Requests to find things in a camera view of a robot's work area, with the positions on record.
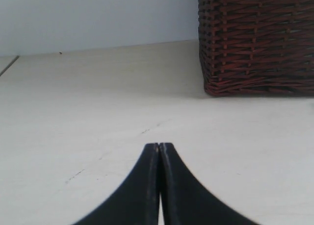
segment black curved edge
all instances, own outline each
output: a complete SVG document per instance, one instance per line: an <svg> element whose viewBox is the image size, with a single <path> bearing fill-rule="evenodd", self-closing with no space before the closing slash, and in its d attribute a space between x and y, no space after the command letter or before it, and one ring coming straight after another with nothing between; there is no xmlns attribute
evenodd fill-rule
<svg viewBox="0 0 314 225"><path fill-rule="evenodd" d="M257 225L210 193L189 171L171 143L159 145L165 225Z"/></svg>
<svg viewBox="0 0 314 225"><path fill-rule="evenodd" d="M158 144L147 144L120 187L74 225L158 225L158 159Z"/></svg>

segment floor surface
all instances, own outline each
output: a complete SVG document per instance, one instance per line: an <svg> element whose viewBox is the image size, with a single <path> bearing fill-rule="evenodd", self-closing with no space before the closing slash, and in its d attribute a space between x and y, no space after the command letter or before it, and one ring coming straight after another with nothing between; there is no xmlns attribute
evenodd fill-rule
<svg viewBox="0 0 314 225"><path fill-rule="evenodd" d="M195 41L25 56L0 77L0 224L69 225L172 142L263 225L314 222L314 100L211 98Z"/></svg>

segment white wall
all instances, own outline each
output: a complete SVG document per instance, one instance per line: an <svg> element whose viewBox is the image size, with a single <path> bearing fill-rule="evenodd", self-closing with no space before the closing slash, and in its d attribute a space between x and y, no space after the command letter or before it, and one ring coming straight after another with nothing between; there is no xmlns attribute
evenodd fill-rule
<svg viewBox="0 0 314 225"><path fill-rule="evenodd" d="M197 0L0 0L0 56L197 38Z"/></svg>

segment woven rattan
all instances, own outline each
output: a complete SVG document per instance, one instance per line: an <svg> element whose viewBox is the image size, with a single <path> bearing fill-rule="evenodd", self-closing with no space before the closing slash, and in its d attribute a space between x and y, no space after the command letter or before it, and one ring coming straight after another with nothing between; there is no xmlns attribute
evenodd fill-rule
<svg viewBox="0 0 314 225"><path fill-rule="evenodd" d="M205 91L314 94L314 0L199 0Z"/></svg>

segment brown wicker basket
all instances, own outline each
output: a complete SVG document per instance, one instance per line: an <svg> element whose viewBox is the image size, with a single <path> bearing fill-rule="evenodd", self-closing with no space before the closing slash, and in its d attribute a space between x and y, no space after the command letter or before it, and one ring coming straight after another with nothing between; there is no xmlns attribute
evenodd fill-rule
<svg viewBox="0 0 314 225"><path fill-rule="evenodd" d="M314 0L199 0L205 91L314 94Z"/></svg>

